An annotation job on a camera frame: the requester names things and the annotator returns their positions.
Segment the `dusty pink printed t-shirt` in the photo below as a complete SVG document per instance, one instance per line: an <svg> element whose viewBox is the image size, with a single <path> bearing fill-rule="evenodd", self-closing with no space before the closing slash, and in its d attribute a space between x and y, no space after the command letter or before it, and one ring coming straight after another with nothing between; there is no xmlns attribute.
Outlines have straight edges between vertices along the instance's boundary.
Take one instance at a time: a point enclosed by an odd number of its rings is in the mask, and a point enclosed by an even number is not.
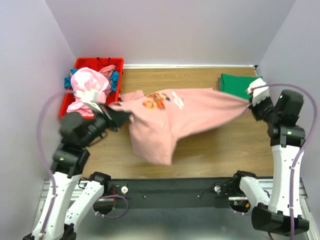
<svg viewBox="0 0 320 240"><path fill-rule="evenodd" d="M110 105L130 113L133 152L151 164L170 165L177 142L221 127L248 109L248 101L213 88L164 89Z"/></svg>

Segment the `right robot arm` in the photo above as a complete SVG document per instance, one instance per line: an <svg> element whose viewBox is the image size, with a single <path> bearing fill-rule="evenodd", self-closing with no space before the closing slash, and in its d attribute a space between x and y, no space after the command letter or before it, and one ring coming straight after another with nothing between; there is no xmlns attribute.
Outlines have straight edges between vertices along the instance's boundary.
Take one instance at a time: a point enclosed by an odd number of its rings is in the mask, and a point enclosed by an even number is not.
<svg viewBox="0 0 320 240"><path fill-rule="evenodd" d="M268 125L274 163L272 193L266 194L254 173L240 170L233 175L230 191L247 197L255 230L289 237L309 230L300 205L300 166L306 133L296 125L303 103L300 93L288 89L281 92L276 104L270 97L260 102L250 99L255 119Z"/></svg>

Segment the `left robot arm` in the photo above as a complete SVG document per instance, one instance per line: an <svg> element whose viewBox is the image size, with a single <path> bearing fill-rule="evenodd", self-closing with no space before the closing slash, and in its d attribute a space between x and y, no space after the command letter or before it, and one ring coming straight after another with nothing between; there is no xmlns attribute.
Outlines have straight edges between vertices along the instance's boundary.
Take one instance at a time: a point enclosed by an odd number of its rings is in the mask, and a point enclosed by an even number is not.
<svg viewBox="0 0 320 240"><path fill-rule="evenodd" d="M124 209L129 208L128 200L112 188L111 177L101 172L94 172L80 196L70 203L90 156L87 147L107 129L118 131L129 116L128 112L115 111L100 104L93 118L85 119L79 112L67 113L61 118L59 131L62 139L48 170L50 185L45 204L37 225L24 236L25 240L76 239L82 220L99 199L122 199Z"/></svg>

